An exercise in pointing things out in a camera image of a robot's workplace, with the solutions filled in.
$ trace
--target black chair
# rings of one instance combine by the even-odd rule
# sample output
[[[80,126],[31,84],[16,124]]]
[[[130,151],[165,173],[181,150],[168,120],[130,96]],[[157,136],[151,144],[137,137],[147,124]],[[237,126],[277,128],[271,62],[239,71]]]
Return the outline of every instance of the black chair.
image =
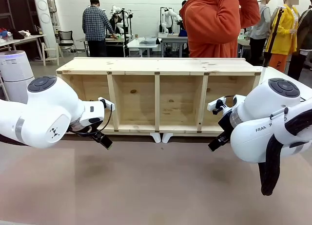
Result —
[[[73,39],[73,31],[68,31],[68,32],[64,32],[64,31],[59,31],[58,32],[58,36],[59,36],[59,46],[66,49],[66,47],[69,47],[67,49],[71,49],[74,51],[74,46],[75,49],[77,50],[77,47],[75,45],[74,39]]]

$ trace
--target man in plaid shirt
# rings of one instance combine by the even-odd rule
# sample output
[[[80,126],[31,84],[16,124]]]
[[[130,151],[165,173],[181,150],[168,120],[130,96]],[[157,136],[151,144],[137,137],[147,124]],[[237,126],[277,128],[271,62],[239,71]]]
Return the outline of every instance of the man in plaid shirt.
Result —
[[[107,57],[105,28],[116,38],[105,12],[99,9],[99,0],[90,0],[91,6],[82,15],[82,29],[88,41],[91,57]]]

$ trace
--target plaid shirt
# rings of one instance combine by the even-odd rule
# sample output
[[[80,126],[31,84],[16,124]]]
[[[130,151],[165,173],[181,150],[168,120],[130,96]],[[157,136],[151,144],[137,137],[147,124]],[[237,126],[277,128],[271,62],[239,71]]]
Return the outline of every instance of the plaid shirt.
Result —
[[[88,7],[82,15],[82,29],[86,41],[105,40],[105,28],[114,33],[105,12],[95,6]]]

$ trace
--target yellow jacket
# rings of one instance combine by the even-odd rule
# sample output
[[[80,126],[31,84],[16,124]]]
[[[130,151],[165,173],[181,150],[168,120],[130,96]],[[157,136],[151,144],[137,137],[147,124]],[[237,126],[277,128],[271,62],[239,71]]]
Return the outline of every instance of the yellow jacket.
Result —
[[[285,9],[282,13],[281,19],[279,21],[279,25],[277,28],[277,35],[275,37],[273,47],[272,47],[272,54],[281,54],[281,55],[289,55],[296,51],[297,49],[297,35],[296,34],[290,34],[290,29],[293,28],[294,24],[294,17],[293,12],[290,9],[289,6],[284,4]],[[297,14],[299,18],[299,13],[297,9],[293,6],[292,7],[294,12]],[[275,16],[274,22],[272,24],[272,32],[275,29],[276,22],[277,22],[277,14]],[[272,39],[272,32],[269,37],[267,46],[266,46],[266,52],[269,50],[270,42]]]

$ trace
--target white tower fan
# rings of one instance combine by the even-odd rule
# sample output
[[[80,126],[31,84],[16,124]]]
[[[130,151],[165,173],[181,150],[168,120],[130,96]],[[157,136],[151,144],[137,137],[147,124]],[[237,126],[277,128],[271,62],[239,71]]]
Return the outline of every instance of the white tower fan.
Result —
[[[54,36],[54,29],[50,17],[50,11],[47,0],[35,0],[38,18],[42,33],[44,37],[44,43],[47,48],[56,48],[57,41]],[[49,56],[56,57],[55,51],[49,51]]]
[[[1,52],[0,71],[9,100],[27,104],[27,86],[34,74],[25,51]]]

